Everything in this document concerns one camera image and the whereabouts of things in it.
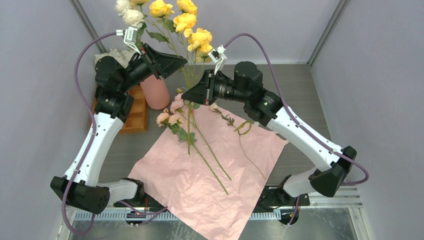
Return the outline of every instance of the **pink wrapping paper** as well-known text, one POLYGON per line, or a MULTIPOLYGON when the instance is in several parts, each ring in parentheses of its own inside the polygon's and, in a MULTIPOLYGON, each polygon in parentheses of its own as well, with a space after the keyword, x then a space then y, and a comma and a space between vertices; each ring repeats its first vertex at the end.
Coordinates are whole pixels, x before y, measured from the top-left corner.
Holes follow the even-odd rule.
MULTIPOLYGON (((227 110, 219 110, 224 116, 230 114, 235 119, 235 126, 245 121, 227 110)), ((146 193, 168 206, 171 213, 205 238, 238 239, 286 141, 258 126, 252 126, 248 134, 241 136, 246 155, 258 166, 266 177, 264 179, 245 157, 238 133, 219 113, 201 106, 194 111, 194 116, 197 126, 232 180, 220 169, 199 133, 190 127, 190 131, 195 132, 195 144, 229 195, 195 149, 191 147, 189 156, 187 142, 178 142, 178 136, 170 129, 166 129, 149 152, 134 165, 129 177, 144 182, 146 193)))

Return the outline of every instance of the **wooden crate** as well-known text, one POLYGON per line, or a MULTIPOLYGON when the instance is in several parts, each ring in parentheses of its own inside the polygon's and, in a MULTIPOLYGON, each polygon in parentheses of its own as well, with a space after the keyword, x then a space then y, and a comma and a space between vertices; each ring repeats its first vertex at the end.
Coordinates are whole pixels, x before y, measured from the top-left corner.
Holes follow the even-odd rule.
POLYGON ((134 98, 129 116, 122 126, 119 134, 142 133, 147 131, 147 102, 143 94, 142 87, 137 85, 133 87, 129 94, 134 98))

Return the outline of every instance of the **pink rose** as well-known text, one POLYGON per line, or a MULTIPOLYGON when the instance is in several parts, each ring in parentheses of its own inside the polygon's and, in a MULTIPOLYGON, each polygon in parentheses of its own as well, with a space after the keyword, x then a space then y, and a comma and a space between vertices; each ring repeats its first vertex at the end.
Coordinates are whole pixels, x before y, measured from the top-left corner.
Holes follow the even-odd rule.
POLYGON ((182 93, 179 93, 179 94, 177 94, 176 96, 175 96, 175 98, 174 98, 174 101, 182 101, 183 99, 181 98, 181 96, 182 96, 183 94, 182 93))
POLYGON ((170 124, 170 125, 174 125, 174 124, 176 124, 177 123, 177 121, 179 121, 181 124, 183 124, 184 123, 184 121, 183 121, 183 116, 181 116, 180 114, 178 114, 178 113, 176 113, 176 114, 174 114, 174 115, 171 115, 170 117, 169 117, 169 119, 168 119, 168 123, 170 124))
POLYGON ((173 101, 170 107, 171 113, 174 114, 177 109, 182 108, 183 106, 184 103, 182 101, 173 101))
POLYGON ((162 112, 161 114, 159 114, 159 116, 157 116, 157 118, 156 118, 156 124, 159 126, 159 127, 163 127, 164 125, 162 124, 162 122, 163 121, 166 121, 167 120, 167 118, 170 116, 170 114, 169 113, 167 113, 167 112, 162 112))

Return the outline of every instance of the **metal frame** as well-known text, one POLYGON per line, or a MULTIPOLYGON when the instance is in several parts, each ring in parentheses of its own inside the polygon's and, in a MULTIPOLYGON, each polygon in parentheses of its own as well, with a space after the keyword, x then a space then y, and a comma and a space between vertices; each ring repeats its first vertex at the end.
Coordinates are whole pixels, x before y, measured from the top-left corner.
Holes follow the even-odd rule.
POLYGON ((318 54, 320 53, 321 49, 324 46, 324 43, 327 41, 327 38, 333 31, 334 27, 336 26, 337 22, 340 19, 340 16, 342 15, 345 8, 348 6, 348 3, 350 0, 340 0, 337 4, 337 7, 335 8, 330 20, 328 21, 327 27, 325 27, 324 32, 321 35, 321 38, 319 39, 318 43, 316 44, 315 49, 313 50, 312 55, 310 56, 309 61, 307 64, 312 67, 312 65, 315 62, 315 59, 317 58, 318 54))
MULTIPOLYGON (((370 238, 367 224, 364 222, 365 213, 363 205, 359 197, 356 186, 341 186, 334 197, 325 197, 318 192, 309 194, 310 206, 302 206, 302 209, 349 209, 353 227, 358 239, 372 240, 370 238)), ((144 211, 144 207, 136 207, 139 211, 144 211)), ((249 221, 278 220, 281 218, 280 210, 293 209, 292 206, 281 206, 276 208, 274 212, 252 213, 249 221)), ((107 207, 101 214, 95 217, 95 221, 123 221, 132 220, 134 218, 126 218, 127 214, 132 210, 128 207, 107 207)), ((68 207, 66 210, 68 219, 71 224, 74 221, 89 221, 92 214, 74 207, 68 207)), ((179 221, 179 219, 170 212, 159 214, 153 221, 179 221)), ((70 231, 62 221, 58 230, 57 240, 67 240, 70 231)))
MULTIPOLYGON (((85 29, 87 30, 88 34, 90 35, 91 39, 96 39, 99 37, 97 34, 92 22, 90 21, 86 11, 84 10, 83 6, 80 3, 80 0, 69 0, 72 7, 75 9, 75 12, 78 14, 79 19, 81 20, 82 24, 84 25, 85 29)), ((97 49, 100 51, 101 54, 106 53, 106 48, 103 45, 101 41, 98 41, 95 43, 97 49)))

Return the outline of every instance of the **pink vase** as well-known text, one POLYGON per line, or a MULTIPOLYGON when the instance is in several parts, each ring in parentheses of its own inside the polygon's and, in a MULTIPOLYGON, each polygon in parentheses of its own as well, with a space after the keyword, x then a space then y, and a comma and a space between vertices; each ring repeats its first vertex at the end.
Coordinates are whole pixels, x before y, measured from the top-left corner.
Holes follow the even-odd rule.
POLYGON ((170 104, 171 96, 168 91, 167 85, 163 80, 159 80, 155 75, 151 75, 142 83, 140 83, 143 89, 143 94, 146 99, 147 105, 154 109, 164 109, 170 104))

